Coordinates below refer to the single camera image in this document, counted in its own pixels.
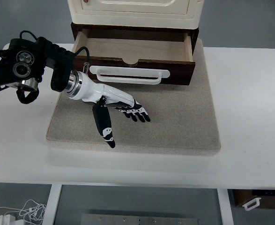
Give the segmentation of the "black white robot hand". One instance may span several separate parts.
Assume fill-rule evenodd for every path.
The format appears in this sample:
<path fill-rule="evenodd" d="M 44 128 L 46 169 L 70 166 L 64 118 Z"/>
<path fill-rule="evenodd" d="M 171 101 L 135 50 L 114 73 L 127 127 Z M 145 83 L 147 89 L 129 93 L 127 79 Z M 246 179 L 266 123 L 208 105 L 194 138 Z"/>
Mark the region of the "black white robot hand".
<path fill-rule="evenodd" d="M 65 92 L 70 99 L 82 100 L 93 105 L 92 112 L 98 132 L 111 148 L 115 147 L 115 141 L 109 107 L 120 111 L 135 122 L 150 122 L 144 107 L 130 94 L 106 84 L 95 83 L 83 72 L 71 72 Z"/>

